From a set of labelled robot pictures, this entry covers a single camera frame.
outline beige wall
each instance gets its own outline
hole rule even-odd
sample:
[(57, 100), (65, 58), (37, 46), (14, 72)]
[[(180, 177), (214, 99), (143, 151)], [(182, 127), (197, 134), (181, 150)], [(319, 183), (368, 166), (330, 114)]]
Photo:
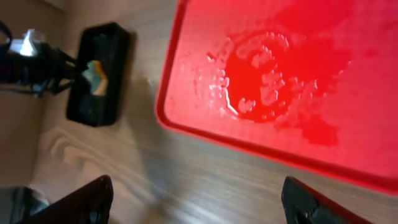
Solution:
[[(0, 1), (0, 19), (21, 39), (30, 28), (50, 44), (61, 38), (63, 13), (38, 0)], [(0, 185), (27, 185), (37, 152), (44, 100), (0, 91)]]

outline black tray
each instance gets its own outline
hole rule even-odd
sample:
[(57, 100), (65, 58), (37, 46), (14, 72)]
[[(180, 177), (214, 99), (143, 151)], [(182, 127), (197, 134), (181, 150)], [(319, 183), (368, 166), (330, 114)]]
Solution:
[(108, 77), (105, 96), (90, 94), (90, 85), (79, 76), (73, 84), (67, 107), (67, 118), (93, 127), (116, 121), (121, 83), (129, 49), (130, 34), (116, 23), (84, 30), (77, 58), (79, 71), (91, 60), (99, 60)]

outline wooden table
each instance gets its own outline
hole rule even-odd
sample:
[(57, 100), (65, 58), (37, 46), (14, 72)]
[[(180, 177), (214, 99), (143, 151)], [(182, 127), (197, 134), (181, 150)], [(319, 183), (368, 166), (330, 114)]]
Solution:
[(47, 98), (32, 188), (54, 202), (108, 174), (113, 223), (285, 223), (280, 192), (292, 175), (372, 222), (396, 222), (396, 198), (162, 129), (153, 106), (175, 5), (68, 1), (62, 47), (70, 55), (76, 55), (85, 27), (108, 21), (135, 31), (138, 41), (130, 50), (115, 125), (67, 121), (68, 92)]

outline tray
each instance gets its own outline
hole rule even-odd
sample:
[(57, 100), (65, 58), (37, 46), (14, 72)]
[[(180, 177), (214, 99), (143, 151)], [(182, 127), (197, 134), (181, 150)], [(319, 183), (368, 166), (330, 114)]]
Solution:
[(116, 121), (130, 34), (117, 23), (84, 30), (77, 58), (78, 69), (84, 71), (88, 62), (98, 60), (108, 77), (104, 96), (90, 93), (90, 84), (78, 77), (69, 94), (67, 118), (89, 126), (106, 126)]
[(178, 3), (165, 128), (398, 194), (395, 0)]

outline red tray edge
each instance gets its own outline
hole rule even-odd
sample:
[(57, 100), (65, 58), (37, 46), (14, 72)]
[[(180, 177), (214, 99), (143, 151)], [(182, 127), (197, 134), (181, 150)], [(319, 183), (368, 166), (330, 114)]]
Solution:
[[(388, 195), (398, 195), (398, 179), (383, 178), (357, 170), (349, 170), (345, 167), (336, 166), (334, 164), (327, 164), (324, 162), (316, 161), (314, 159), (297, 156), (295, 154), (281, 152), (271, 148), (264, 148), (255, 144), (249, 144), (236, 139), (230, 139), (224, 136), (211, 134), (198, 129), (189, 128), (187, 126), (173, 123), (171, 120), (169, 120), (167, 115), (164, 113), (164, 103), (167, 94), (167, 87), (169, 85), (170, 74), (174, 63), (175, 52), (178, 45), (183, 17), (185, 14), (185, 7), (188, 4), (187, 2), (188, 0), (181, 0), (178, 2), (174, 24), (170, 35), (169, 47), (166, 53), (163, 73), (160, 79), (155, 101), (154, 112), (156, 115), (156, 119), (163, 128), (175, 131), (179, 134), (184, 134), (193, 138), (197, 138), (202, 141), (208, 141), (213, 144), (228, 147), (230, 149), (234, 149), (235, 151), (254, 155), (256, 157), (261, 157), (264, 159), (270, 159), (272, 161), (280, 162), (282, 164), (296, 167), (299, 169), (309, 170), (310, 172), (314, 172), (325, 177), (342, 180), (343, 182), (348, 182), (367, 189), (372, 189), (380, 193)], [(245, 149), (248, 148), (247, 146), (249, 146), (253, 150), (248, 151), (247, 149)]]

